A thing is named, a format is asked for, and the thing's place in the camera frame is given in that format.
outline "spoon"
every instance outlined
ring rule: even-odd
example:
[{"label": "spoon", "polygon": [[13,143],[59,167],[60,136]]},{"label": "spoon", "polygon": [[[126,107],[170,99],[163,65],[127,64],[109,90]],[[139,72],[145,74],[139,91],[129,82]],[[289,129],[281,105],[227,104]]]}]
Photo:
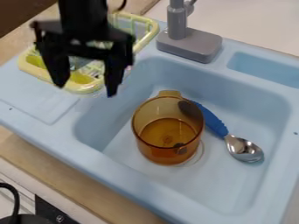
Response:
[{"label": "spoon", "polygon": [[218,119],[212,111],[200,103],[194,101],[180,101],[178,107],[185,115],[195,119],[202,113],[205,118],[205,125],[209,127],[214,134],[226,141],[226,147],[234,158],[244,163],[254,163],[264,160],[264,152],[259,146],[244,138],[230,135],[225,124]]}]

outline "dish rack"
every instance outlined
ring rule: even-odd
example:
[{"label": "dish rack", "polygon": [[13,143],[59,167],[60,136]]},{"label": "dish rack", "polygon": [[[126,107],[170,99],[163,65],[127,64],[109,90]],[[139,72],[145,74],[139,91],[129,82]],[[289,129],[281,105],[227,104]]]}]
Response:
[{"label": "dish rack", "polygon": [[[136,36],[133,51],[141,51],[159,32],[159,25],[152,19],[140,17],[127,12],[118,12],[109,16],[109,21],[116,28]],[[109,48],[109,42],[92,42],[91,46]],[[100,60],[69,57],[71,77],[64,89],[76,94],[90,94],[101,89],[104,85],[104,63]],[[42,81],[52,83],[44,61],[35,46],[31,46],[18,58],[20,70],[31,74]]]}]

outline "toy sink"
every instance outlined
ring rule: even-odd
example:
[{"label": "toy sink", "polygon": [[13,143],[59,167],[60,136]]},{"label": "toy sink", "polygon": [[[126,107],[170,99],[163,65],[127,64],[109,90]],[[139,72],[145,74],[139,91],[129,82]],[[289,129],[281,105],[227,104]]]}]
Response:
[{"label": "toy sink", "polygon": [[[0,123],[41,150],[174,223],[281,223],[299,167],[299,59],[224,39],[204,65],[159,52],[155,40],[111,99],[59,90],[17,69],[0,68]],[[135,109],[175,89],[221,117],[232,134],[258,144],[261,164],[242,164],[208,130],[204,156],[160,166],[137,149]]]}]

